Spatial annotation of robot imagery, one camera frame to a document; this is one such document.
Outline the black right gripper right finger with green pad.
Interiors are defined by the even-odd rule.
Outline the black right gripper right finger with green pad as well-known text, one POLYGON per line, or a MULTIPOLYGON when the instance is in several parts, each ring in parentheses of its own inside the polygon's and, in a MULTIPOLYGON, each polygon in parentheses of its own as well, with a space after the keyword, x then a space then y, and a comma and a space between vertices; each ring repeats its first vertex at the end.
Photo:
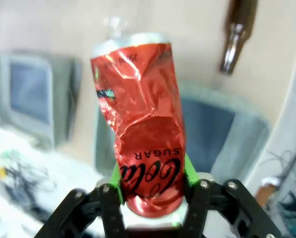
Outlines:
POLYGON ((238 238, 280 238, 281 232, 247 188, 237 179, 223 184, 199 178, 185 157, 186 215, 180 237, 202 238, 209 211, 217 211, 238 238))

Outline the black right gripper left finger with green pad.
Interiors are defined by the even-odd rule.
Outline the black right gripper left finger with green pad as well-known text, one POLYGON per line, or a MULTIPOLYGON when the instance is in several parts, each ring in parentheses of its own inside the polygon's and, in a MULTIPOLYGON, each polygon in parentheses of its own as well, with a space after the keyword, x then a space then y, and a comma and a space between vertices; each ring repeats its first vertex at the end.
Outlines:
POLYGON ((116 166, 108 183, 90 193, 71 190, 35 235, 37 238, 81 238, 85 230, 101 217, 106 238, 124 238, 125 226, 120 206, 124 199, 121 176, 116 166))

